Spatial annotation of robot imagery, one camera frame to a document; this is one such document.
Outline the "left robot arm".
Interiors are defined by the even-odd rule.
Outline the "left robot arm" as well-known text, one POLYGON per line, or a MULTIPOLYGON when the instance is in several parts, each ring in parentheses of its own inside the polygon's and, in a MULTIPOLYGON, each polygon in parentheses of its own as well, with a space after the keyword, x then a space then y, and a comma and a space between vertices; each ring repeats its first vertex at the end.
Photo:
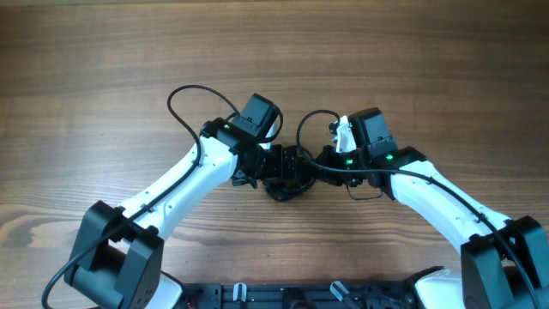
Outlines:
POLYGON ((178 308, 184 286, 161 269, 175 227, 211 191, 283 182, 283 150, 271 142, 280 109, 253 94, 241 112, 208 121, 184 158, 139 194, 82 218, 63 280, 100 308, 178 308))

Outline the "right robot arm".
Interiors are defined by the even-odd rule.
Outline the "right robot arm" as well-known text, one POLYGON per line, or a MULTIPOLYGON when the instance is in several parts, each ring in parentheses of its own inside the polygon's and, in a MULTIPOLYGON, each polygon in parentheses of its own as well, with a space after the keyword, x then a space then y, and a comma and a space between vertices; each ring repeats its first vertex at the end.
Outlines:
POLYGON ((532 216, 511 219, 448 181, 412 147, 398 148, 383 114, 369 108, 329 124, 326 176, 364 181, 414 210, 455 248, 461 269, 427 271, 411 289, 419 308, 546 308, 548 238, 532 216))

